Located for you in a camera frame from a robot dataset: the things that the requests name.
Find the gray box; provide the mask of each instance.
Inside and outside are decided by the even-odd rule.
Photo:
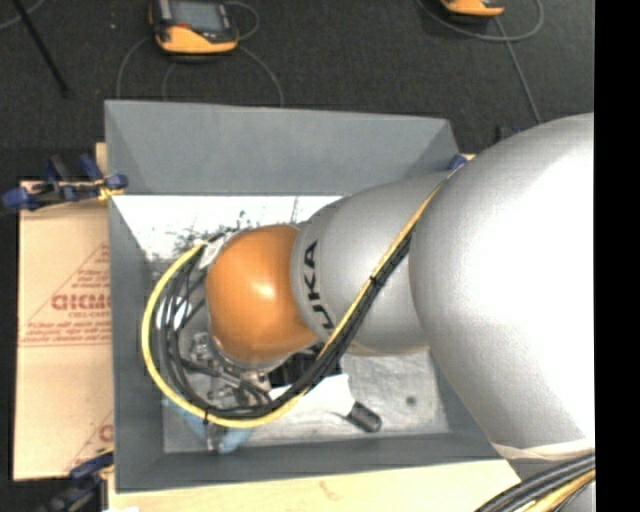
[[[444,170],[457,153],[447,121],[139,101],[106,103],[110,173],[127,195],[345,195]],[[227,456],[165,450],[161,393],[146,374],[139,328],[152,269],[117,203],[110,208],[116,488],[139,491],[495,458],[433,366],[428,433],[277,446]]]

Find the cardboard sheet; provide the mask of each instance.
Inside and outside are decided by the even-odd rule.
[[[110,479],[108,512],[470,512],[518,482],[504,460],[157,492]]]
[[[15,480],[66,476],[113,443],[107,206],[20,218]]]

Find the yellow cable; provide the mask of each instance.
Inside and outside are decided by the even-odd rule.
[[[387,262],[391,258],[391,255],[393,254],[393,252],[402,243],[402,241],[407,236],[407,234],[416,225],[416,223],[422,216],[422,213],[424,212],[425,208],[427,207],[431,199],[433,199],[433,197],[442,188],[444,183],[445,183],[444,181],[440,183],[433,190],[433,192],[431,192],[431,194],[429,194],[429,196],[422,202],[422,204],[418,207],[418,209],[413,213],[409,221],[404,225],[400,233],[398,233],[398,235],[393,240],[392,244],[387,249],[384,256],[378,262],[378,265],[375,267],[374,271],[371,274],[372,278],[375,278],[378,276],[382,268],[387,264]],[[158,372],[158,369],[156,368],[155,364],[153,363],[153,359],[151,357],[150,333],[151,333],[151,325],[153,322],[153,318],[152,318],[153,311],[155,309],[156,303],[158,302],[158,299],[162,294],[162,290],[164,290],[169,280],[182,268],[183,265],[185,265],[193,257],[194,254],[196,254],[200,250],[202,245],[204,244],[201,244],[189,249],[188,251],[183,253],[176,261],[174,261],[173,264],[169,267],[169,269],[162,275],[160,280],[156,283],[156,286],[151,292],[149,300],[147,301],[147,306],[145,308],[144,315],[142,317],[142,327],[141,327],[142,357],[144,359],[145,366],[147,367],[149,375],[155,382],[156,386],[158,386],[158,389],[160,389],[160,391],[162,391],[162,393],[169,400],[175,403],[178,407],[181,407],[185,411],[195,416],[198,416],[199,418],[202,418],[205,421],[210,421],[212,423],[216,423],[217,425],[221,425],[223,427],[229,427],[229,428],[253,428],[253,427],[265,425],[267,423],[270,423],[282,417],[285,413],[291,410],[291,408],[298,402],[298,400],[300,400],[304,396],[304,394],[309,390],[309,388],[304,389],[300,394],[294,396],[293,398],[291,398],[290,400],[282,404],[277,409],[271,411],[268,414],[265,414],[264,416],[260,416],[259,418],[246,418],[246,419],[221,418],[192,404],[191,402],[186,400],[184,397],[182,397],[180,394],[178,394],[176,391],[174,391],[173,388],[171,388],[164,381],[164,379]],[[346,313],[342,316],[342,319],[340,320],[340,322],[338,322],[338,325],[335,327],[333,333],[325,343],[318,357],[324,354],[326,350],[329,348],[329,346],[335,342],[335,340],[338,337],[338,334],[340,333],[344,325],[353,316],[353,313],[355,312],[356,308],[360,304],[362,298],[367,293],[371,285],[372,285],[371,279],[367,279],[366,283],[362,286],[362,288],[360,289],[360,292],[356,296],[356,299],[353,301],[351,306],[349,306],[349,309],[347,309]]]
[[[121,195],[121,194],[124,194],[124,190],[122,190],[122,189],[120,189],[120,190],[110,190],[105,186],[101,186],[101,187],[98,188],[98,200],[99,201],[106,201],[111,196],[116,196],[116,195]]]
[[[550,492],[544,498],[541,498],[535,503],[532,503],[528,507],[524,508],[522,512],[550,512],[552,510],[555,510],[570,496],[572,496],[589,482],[594,480],[595,477],[596,470],[592,469],[591,471],[588,471],[574,478],[562,487],[559,487],[558,489]]]

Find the blue clamp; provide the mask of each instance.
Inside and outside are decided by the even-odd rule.
[[[113,451],[105,452],[74,468],[69,473],[73,484],[56,494],[36,512],[76,512],[86,505],[98,492],[104,481],[100,471],[113,465]]]
[[[462,167],[464,164],[466,164],[469,161],[469,159],[460,154],[457,153],[449,162],[449,165],[447,165],[447,171],[455,171],[456,169],[458,169],[459,167]]]
[[[111,192],[123,190],[129,184],[124,174],[105,177],[96,161],[83,153],[79,158],[80,167],[88,182],[73,182],[67,178],[68,172],[58,155],[52,156],[44,168],[44,180],[28,190],[16,187],[2,194],[2,204],[7,210],[37,210],[44,206],[83,199],[108,196]]]

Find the orange device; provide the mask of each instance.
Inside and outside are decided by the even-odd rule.
[[[504,12],[504,6],[492,6],[482,0],[440,0],[442,5],[454,15],[481,16],[484,18],[499,16]]]
[[[216,55],[238,45],[238,29],[221,2],[152,0],[149,21],[160,48],[172,55]]]
[[[225,353],[241,361],[277,362],[316,341],[295,304],[289,263],[298,229],[263,226],[234,236],[206,281],[210,327]]]

